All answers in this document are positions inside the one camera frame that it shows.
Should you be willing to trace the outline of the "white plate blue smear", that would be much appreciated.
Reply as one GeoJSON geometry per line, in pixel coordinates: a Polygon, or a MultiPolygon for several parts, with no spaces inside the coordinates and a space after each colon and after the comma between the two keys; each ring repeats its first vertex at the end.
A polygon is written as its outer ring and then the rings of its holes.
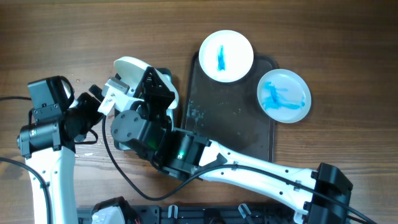
{"type": "Polygon", "coordinates": [[[299,75],[286,69],[274,69],[261,77],[257,101],[266,115],[280,123],[299,122],[312,107],[308,85],[299,75]]]}

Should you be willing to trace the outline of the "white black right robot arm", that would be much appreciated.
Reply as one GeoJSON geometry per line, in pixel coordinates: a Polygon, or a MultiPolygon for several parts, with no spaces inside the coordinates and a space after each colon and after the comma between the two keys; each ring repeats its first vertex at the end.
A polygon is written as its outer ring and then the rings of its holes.
{"type": "Polygon", "coordinates": [[[134,88],[112,77],[104,102],[116,111],[115,146],[131,149],[159,172],[180,179],[223,182],[273,198],[294,211],[296,223],[344,223],[352,183],[335,166],[317,170],[285,167],[235,152],[191,131],[172,126],[168,110],[177,91],[158,70],[147,67],[134,88]]]}

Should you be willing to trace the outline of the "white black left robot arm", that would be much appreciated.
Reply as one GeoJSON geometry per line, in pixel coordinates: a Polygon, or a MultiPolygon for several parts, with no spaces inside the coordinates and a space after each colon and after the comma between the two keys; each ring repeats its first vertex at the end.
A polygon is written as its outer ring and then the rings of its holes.
{"type": "Polygon", "coordinates": [[[73,173],[75,147],[99,123],[100,102],[74,97],[63,76],[28,84],[34,121],[21,128],[17,145],[30,173],[36,223],[78,223],[73,173]]]}

